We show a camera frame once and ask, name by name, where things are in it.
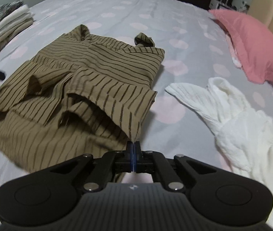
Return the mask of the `brown striped shirt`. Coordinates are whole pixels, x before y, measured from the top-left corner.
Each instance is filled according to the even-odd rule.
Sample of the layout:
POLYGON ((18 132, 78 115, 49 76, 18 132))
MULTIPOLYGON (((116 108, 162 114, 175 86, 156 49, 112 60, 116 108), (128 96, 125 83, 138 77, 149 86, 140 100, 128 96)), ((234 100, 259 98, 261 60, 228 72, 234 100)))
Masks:
POLYGON ((0 87, 0 151, 28 172, 135 142, 165 52, 143 33, 129 45, 79 25, 0 87))

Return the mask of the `beige folded garment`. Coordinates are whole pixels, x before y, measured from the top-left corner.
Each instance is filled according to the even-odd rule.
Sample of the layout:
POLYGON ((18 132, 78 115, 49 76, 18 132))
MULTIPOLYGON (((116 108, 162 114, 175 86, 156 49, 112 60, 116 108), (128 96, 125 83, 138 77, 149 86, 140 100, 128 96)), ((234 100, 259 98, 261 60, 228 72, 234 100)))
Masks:
POLYGON ((0 33, 0 51, 19 33, 30 27, 34 19, 27 19, 24 22, 17 24, 6 32, 0 33))

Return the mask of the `white folded garment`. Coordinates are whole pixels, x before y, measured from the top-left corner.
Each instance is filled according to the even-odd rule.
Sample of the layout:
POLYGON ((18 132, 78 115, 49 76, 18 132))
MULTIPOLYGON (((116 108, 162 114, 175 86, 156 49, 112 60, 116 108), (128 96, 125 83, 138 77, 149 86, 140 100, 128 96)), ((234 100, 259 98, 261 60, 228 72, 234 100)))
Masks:
POLYGON ((25 20, 27 18, 33 17, 33 15, 34 14, 30 11, 29 7, 27 5, 23 5, 0 21, 0 30, 11 22, 21 22, 21 19, 25 20))

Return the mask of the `grey pink-dotted bed sheet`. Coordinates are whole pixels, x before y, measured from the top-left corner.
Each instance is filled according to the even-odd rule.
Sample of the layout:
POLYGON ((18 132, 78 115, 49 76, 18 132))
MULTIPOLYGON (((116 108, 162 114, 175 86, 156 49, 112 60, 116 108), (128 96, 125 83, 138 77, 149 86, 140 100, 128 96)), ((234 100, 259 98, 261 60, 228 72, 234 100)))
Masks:
POLYGON ((34 24, 0 51, 0 69, 8 75, 79 24, 93 34, 130 45, 143 32, 165 50, 154 84, 157 96, 142 128, 143 148, 167 157, 183 153, 228 168, 206 125, 166 92, 172 83, 205 87, 210 78, 225 78, 254 109, 273 118, 273 87, 268 81, 249 81, 244 70, 235 67, 226 42, 228 32, 204 9, 176 0, 45 0, 31 11, 34 24))

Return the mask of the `light pink lower pillow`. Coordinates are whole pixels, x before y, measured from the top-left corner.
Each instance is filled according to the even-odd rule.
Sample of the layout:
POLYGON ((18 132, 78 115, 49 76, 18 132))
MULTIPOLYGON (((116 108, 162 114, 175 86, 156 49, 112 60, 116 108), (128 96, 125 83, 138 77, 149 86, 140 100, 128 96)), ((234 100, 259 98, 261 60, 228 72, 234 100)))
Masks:
POLYGON ((236 68, 242 69, 242 65, 237 57, 237 52, 233 46, 232 39, 230 38, 229 34, 226 34, 226 42, 229 47, 229 51, 233 60, 233 64, 235 65, 236 68))

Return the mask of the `bedside shelf unit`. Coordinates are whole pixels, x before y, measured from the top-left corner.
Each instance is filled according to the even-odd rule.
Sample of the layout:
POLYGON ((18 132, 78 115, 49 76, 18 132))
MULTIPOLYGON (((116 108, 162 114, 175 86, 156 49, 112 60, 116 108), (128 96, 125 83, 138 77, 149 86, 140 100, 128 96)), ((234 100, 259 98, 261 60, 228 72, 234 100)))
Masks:
POLYGON ((228 6, 227 4, 222 3, 221 1, 218 1, 218 0, 211 0, 209 3, 209 9, 229 9, 229 10, 247 13, 249 8, 250 6, 248 4, 244 4, 243 7, 237 8, 236 6, 228 6))

